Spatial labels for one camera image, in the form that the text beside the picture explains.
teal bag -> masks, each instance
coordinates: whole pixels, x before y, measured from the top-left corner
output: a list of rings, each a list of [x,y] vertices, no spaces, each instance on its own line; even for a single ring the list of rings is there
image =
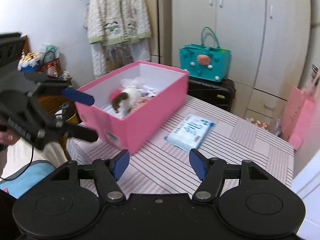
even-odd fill
[[[204,31],[209,29],[217,43],[216,48],[204,46]],[[209,27],[201,32],[201,45],[190,44],[180,49],[180,66],[188,70],[189,76],[221,82],[228,74],[231,51],[221,49],[217,36]]]

wet wipes pack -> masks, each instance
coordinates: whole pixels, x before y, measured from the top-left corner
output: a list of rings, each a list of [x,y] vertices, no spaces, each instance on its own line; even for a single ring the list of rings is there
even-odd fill
[[[165,139],[186,152],[197,149],[215,123],[195,114],[188,116]]]

table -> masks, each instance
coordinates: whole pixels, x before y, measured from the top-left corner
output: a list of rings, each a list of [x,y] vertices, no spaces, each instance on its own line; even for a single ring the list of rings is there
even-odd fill
[[[216,123],[198,148],[204,156],[219,157],[230,164],[252,160],[291,187],[293,147],[289,143],[236,115],[187,96],[185,105],[131,156],[128,168],[118,181],[126,197],[130,193],[189,193],[191,196],[198,188],[200,181],[189,164],[188,153],[164,139],[188,113]],[[69,139],[67,151],[79,164],[89,164],[98,158],[113,158],[119,152],[100,139],[94,143]],[[97,194],[92,180],[81,180],[80,184]],[[226,180],[222,194],[237,185],[238,179]]]

hanging jacket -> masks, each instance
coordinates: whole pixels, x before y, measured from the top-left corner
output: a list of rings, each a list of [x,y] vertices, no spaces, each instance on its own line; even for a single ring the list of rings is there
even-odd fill
[[[91,44],[136,43],[150,36],[144,0],[90,0],[88,38]]]

bag handle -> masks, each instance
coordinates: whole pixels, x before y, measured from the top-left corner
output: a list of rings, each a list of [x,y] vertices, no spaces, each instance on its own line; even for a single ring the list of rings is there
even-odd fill
[[[53,50],[49,50],[43,56],[43,64],[47,64],[47,63],[52,61],[52,60],[49,60],[48,62],[44,62],[44,59],[45,59],[45,57],[47,56],[48,53],[53,53],[53,59],[55,59],[56,53]]]
[[[214,34],[213,30],[211,30],[209,27],[204,27],[201,31],[201,45],[204,46],[204,42],[203,42],[203,34],[204,34],[204,30],[205,29],[209,29],[211,31],[211,33],[213,34],[213,37],[214,37],[214,40],[216,41],[217,43],[217,49],[220,49],[220,44],[219,44],[219,40],[217,38],[217,36]]]

